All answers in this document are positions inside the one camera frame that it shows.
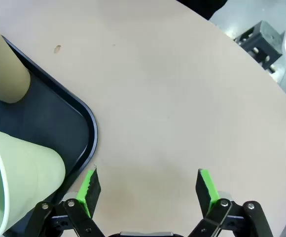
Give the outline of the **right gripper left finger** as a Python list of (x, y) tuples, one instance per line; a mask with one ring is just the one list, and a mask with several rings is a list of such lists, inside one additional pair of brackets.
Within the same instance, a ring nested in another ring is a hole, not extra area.
[(93, 221), (100, 192), (97, 170), (89, 170), (75, 198), (57, 205), (46, 201), (37, 203), (24, 236), (60, 237), (65, 230), (74, 230), (78, 237), (103, 237)]

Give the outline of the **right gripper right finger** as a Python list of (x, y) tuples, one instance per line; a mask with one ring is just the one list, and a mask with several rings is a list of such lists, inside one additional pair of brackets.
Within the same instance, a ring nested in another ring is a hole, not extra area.
[(272, 237), (272, 231), (257, 201), (238, 205), (221, 198), (208, 170), (199, 169), (195, 185), (203, 219), (190, 237), (217, 237), (222, 230), (231, 231), (236, 237)]

